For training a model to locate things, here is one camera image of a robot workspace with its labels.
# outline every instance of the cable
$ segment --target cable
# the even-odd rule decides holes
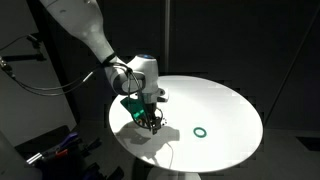
[[[4,47],[0,48],[0,51],[3,51],[4,49],[8,48],[9,46],[11,46],[13,43],[17,42],[18,40],[22,39],[22,38],[26,38],[28,37],[27,35],[18,37],[17,39],[13,40],[11,43],[5,45]]]
[[[35,92],[35,91],[32,91],[32,90],[28,89],[28,87],[25,87],[24,84],[21,84],[19,81],[15,80],[15,79],[13,79],[13,80],[14,80],[15,82],[17,82],[17,83],[18,83],[23,89],[25,89],[26,91],[28,91],[28,92],[30,92],[30,93],[33,93],[33,94],[36,94],[36,95],[39,95],[39,96],[61,96],[61,95],[67,94],[67,93],[69,93],[69,92],[71,92],[71,91],[79,88],[79,87],[85,82],[85,81],[82,81],[81,83],[79,83],[79,84],[76,85],[75,87],[73,87],[73,88],[71,88],[71,89],[69,89],[68,91],[65,91],[65,92],[63,92],[63,93],[42,94],[42,93],[38,93],[38,92]]]
[[[19,82],[21,85],[29,88],[29,89],[33,89],[33,90],[41,90],[41,91],[52,91],[52,90],[59,90],[59,89],[63,89],[69,86],[72,86],[73,84],[75,84],[77,81],[83,79],[83,77],[86,77],[83,79],[83,81],[86,81],[86,79],[88,78],[89,74],[92,73],[93,71],[95,71],[96,69],[98,69],[100,66],[96,66],[94,67],[92,70],[88,71],[86,74],[80,76],[79,78],[75,79],[74,81],[72,81],[71,83],[68,83],[66,85],[60,86],[60,87],[52,87],[52,88],[39,88],[39,87],[32,87],[30,85],[27,85],[25,83],[22,83],[21,81],[16,80],[17,82]]]
[[[284,85],[286,84],[286,82],[287,82],[287,80],[288,80],[288,78],[289,78],[289,75],[290,75],[291,72],[292,72],[292,69],[293,69],[293,67],[294,67],[294,65],[295,65],[295,63],[296,63],[296,61],[297,61],[297,59],[298,59],[298,56],[299,56],[299,54],[300,54],[300,51],[302,50],[302,47],[303,47],[303,45],[304,45],[304,43],[305,43],[305,40],[307,39],[307,37],[308,37],[308,35],[309,35],[312,27],[313,27],[313,24],[314,24],[314,22],[315,22],[315,20],[316,20],[316,18],[317,18],[317,15],[318,15],[319,11],[320,11],[320,4],[318,4],[318,7],[317,7],[317,9],[316,9],[316,12],[314,13],[314,15],[313,15],[313,17],[312,17],[311,23],[309,24],[309,27],[308,27],[307,31],[306,31],[305,34],[303,35],[303,39],[302,39],[302,41],[301,41],[301,43],[300,43],[300,45],[299,45],[299,47],[298,47],[298,50],[297,50],[297,52],[296,52],[296,54],[295,54],[295,56],[294,56],[294,58],[293,58],[293,60],[292,60],[291,65],[290,65],[290,67],[289,67],[289,69],[288,69],[288,71],[287,71],[287,73],[286,73],[286,75],[285,75],[285,77],[284,77],[284,79],[283,79],[283,81],[282,81],[282,84],[281,84],[281,86],[280,86],[280,88],[279,88],[279,90],[278,90],[278,93],[277,93],[276,97],[274,98],[274,101],[273,101],[273,103],[272,103],[272,106],[271,106],[271,108],[270,108],[270,111],[269,111],[269,113],[268,113],[265,121],[263,122],[263,127],[266,127],[266,126],[267,126],[267,123],[268,123],[269,118],[270,118],[270,116],[271,116],[271,114],[272,114],[272,111],[273,111],[273,109],[274,109],[274,107],[275,107],[275,105],[276,105],[276,103],[277,103],[277,101],[278,101],[278,99],[279,99],[279,96],[280,96],[280,94],[281,94],[281,92],[282,92],[282,90],[283,90],[283,88],[284,88]]]

